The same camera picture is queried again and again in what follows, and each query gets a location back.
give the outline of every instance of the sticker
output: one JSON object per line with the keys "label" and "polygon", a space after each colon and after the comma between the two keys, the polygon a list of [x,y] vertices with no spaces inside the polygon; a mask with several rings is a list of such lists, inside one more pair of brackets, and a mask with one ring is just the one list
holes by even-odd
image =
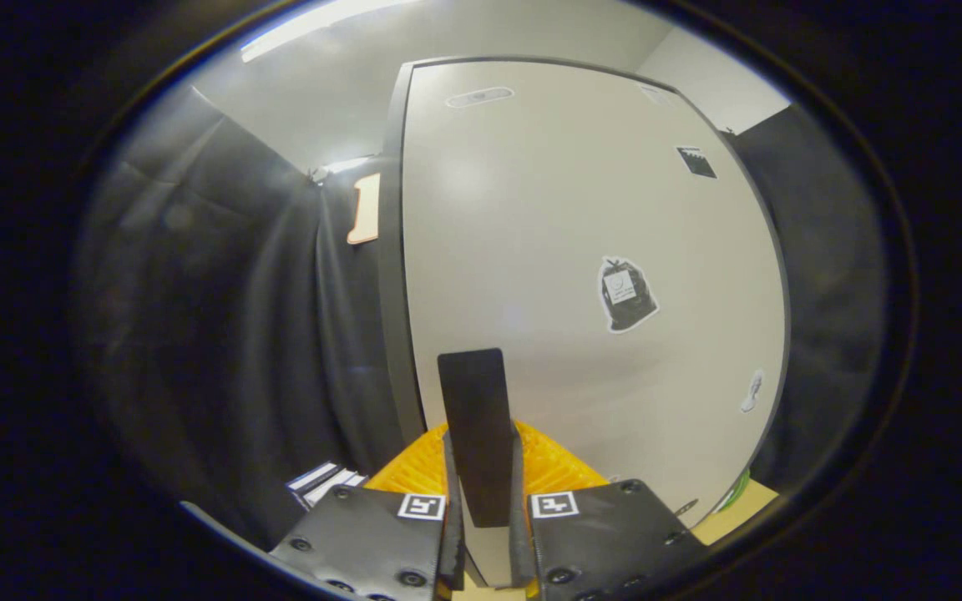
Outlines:
{"label": "sticker", "polygon": [[444,501],[443,495],[408,494],[404,496],[397,516],[411,520],[443,520]]}
{"label": "sticker", "polygon": [[358,190],[355,227],[347,232],[347,243],[352,245],[377,240],[377,195],[381,194],[381,174],[367,175],[355,182],[355,190]]}
{"label": "sticker", "polygon": [[573,492],[532,495],[534,520],[577,516],[577,502]]}
{"label": "sticker", "polygon": [[741,401],[741,413],[748,413],[756,408],[761,386],[763,386],[763,370],[756,369],[756,373],[752,376],[752,384],[748,385],[748,395],[745,396],[745,400]]}
{"label": "sticker", "polygon": [[649,100],[657,105],[668,107],[671,106],[671,100],[667,98],[665,92],[657,90],[657,88],[652,88],[651,85],[644,85],[643,83],[638,83],[637,87],[640,88],[641,92],[648,96]]}
{"label": "sticker", "polygon": [[486,88],[486,90],[478,90],[476,92],[467,92],[466,94],[452,96],[452,98],[444,100],[444,104],[451,108],[465,108],[481,103],[491,103],[493,100],[511,98],[513,95],[514,90],[511,90],[511,88]]}
{"label": "sticker", "polygon": [[611,334],[633,330],[660,310],[645,272],[621,256],[604,256],[600,262],[600,303],[610,319]]}
{"label": "sticker", "polygon": [[711,164],[707,163],[707,157],[703,156],[703,151],[696,147],[675,147],[678,149],[678,154],[685,161],[685,167],[688,167],[691,174],[702,175],[705,178],[718,179],[718,175],[715,175],[715,170],[711,168]]}
{"label": "sticker", "polygon": [[607,294],[610,294],[611,304],[614,305],[637,297],[637,290],[633,289],[633,278],[630,278],[628,270],[615,271],[610,276],[604,276],[604,288],[607,289]]}

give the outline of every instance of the white wall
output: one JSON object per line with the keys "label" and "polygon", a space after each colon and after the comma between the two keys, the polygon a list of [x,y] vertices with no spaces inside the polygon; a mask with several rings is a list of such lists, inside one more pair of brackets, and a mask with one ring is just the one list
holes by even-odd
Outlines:
{"label": "white wall", "polygon": [[230,48],[190,83],[306,170],[381,152],[404,62],[537,54],[631,72],[672,29],[619,0],[422,0],[333,23],[249,63]]}
{"label": "white wall", "polygon": [[739,134],[789,106],[748,66],[681,28],[667,34],[637,73],[678,88],[722,132]]}

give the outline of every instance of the screw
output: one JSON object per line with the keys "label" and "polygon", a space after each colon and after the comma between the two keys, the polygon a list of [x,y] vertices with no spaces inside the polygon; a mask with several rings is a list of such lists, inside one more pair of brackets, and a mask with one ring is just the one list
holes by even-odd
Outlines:
{"label": "screw", "polygon": [[663,541],[663,544],[678,543],[678,541],[685,536],[685,533],[688,533],[688,530],[675,530],[675,532],[669,533],[669,535],[667,535],[667,538],[666,540]]}
{"label": "screw", "polygon": [[574,572],[566,568],[556,568],[549,572],[549,582],[551,584],[566,584],[574,579]]}
{"label": "screw", "polygon": [[418,572],[406,571],[400,574],[400,582],[413,587],[425,586],[425,577]]}

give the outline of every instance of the black and white object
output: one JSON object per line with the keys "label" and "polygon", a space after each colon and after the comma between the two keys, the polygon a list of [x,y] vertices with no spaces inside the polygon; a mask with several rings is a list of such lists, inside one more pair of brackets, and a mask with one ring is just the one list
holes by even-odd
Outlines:
{"label": "black and white object", "polygon": [[718,179],[711,164],[707,163],[707,157],[703,155],[702,149],[697,147],[675,147],[678,154],[682,157],[685,167],[690,170],[690,174],[701,175],[703,178]]}
{"label": "black and white object", "polygon": [[622,256],[604,256],[600,262],[600,301],[611,334],[633,330],[660,310],[645,272]]}
{"label": "black and white object", "polygon": [[366,476],[358,474],[351,469],[340,467],[332,461],[327,461],[311,469],[310,472],[291,480],[286,484],[291,495],[302,505],[304,509],[310,510],[321,501],[322,497],[329,491],[329,488],[337,484],[345,487],[358,487],[369,480]]}

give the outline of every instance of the orange object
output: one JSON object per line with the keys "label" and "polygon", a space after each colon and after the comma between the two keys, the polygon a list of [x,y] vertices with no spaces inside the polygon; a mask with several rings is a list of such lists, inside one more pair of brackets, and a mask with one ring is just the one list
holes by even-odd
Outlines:
{"label": "orange object", "polygon": [[425,432],[363,487],[401,494],[448,494],[448,471],[443,463],[447,430],[444,423]]}
{"label": "orange object", "polygon": [[595,469],[540,430],[522,422],[514,425],[522,437],[523,488],[527,495],[575,491],[608,483]]}

